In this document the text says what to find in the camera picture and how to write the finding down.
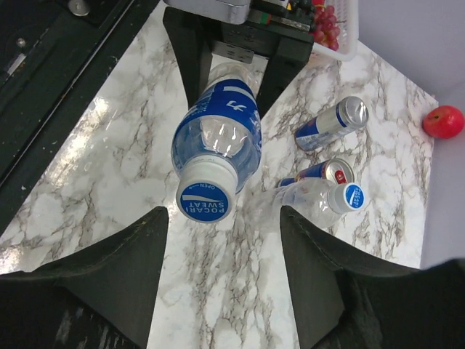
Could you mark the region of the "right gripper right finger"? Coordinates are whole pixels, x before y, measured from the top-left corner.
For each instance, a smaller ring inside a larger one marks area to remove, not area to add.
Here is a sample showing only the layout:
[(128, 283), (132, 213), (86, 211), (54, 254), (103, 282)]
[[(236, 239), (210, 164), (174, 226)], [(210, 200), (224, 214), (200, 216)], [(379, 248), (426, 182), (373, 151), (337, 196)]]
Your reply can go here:
[(464, 261), (426, 270), (365, 253), (280, 211), (301, 348), (462, 348)]

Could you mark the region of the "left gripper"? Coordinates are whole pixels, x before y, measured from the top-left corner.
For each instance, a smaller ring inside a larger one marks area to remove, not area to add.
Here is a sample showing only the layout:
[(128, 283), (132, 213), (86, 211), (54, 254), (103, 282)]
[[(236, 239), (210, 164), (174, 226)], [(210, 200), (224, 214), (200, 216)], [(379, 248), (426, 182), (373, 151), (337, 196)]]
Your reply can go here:
[[(233, 25), (167, 7), (163, 25), (174, 50), (188, 107), (206, 88), (212, 53), (223, 57), (271, 55), (256, 96), (261, 119), (308, 64), (314, 44), (309, 34), (315, 29), (314, 13), (303, 9), (286, 10), (282, 15), (252, 9), (245, 23)], [(295, 39), (298, 33), (304, 33), (306, 39)]]

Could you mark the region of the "clear unlabelled plastic bottle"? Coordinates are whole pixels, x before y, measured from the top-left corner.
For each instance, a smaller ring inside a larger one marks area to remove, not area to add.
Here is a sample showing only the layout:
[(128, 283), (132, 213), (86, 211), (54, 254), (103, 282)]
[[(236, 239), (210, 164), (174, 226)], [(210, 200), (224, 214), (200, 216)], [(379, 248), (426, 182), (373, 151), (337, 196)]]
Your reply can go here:
[(311, 177), (279, 187), (272, 197), (271, 207), (290, 206), (317, 227), (329, 228), (345, 215), (335, 213), (328, 205), (328, 190), (335, 185), (338, 184)]

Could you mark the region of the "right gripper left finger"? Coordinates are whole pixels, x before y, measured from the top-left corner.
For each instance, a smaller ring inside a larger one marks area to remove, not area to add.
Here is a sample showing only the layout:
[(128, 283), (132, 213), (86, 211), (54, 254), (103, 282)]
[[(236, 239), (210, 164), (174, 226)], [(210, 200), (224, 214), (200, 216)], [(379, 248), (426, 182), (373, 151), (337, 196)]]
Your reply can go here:
[(2, 348), (146, 348), (169, 215), (123, 230), (32, 272), (1, 276)]

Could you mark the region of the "blue labelled plastic bottle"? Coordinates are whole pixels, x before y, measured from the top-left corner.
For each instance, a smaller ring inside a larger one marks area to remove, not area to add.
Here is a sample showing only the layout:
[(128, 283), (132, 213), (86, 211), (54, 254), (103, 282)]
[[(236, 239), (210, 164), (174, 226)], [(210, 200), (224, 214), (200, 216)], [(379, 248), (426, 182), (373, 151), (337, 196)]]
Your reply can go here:
[(243, 189), (262, 157), (256, 86), (254, 74), (242, 64), (222, 63), (212, 69), (207, 87), (174, 133), (171, 160), (179, 181), (191, 159), (220, 156), (238, 174), (236, 194)]

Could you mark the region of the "blue bottle cap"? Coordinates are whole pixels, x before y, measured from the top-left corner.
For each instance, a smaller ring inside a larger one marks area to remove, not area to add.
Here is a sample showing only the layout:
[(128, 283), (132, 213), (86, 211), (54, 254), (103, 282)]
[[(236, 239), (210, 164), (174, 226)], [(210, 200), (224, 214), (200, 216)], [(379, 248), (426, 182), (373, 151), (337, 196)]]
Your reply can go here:
[(329, 207), (337, 214), (346, 214), (363, 208), (365, 194), (356, 183), (342, 183), (331, 187), (327, 193)]
[(230, 213), (238, 184), (235, 168), (220, 156), (197, 156), (183, 168), (177, 189), (181, 213), (196, 222), (219, 222)]

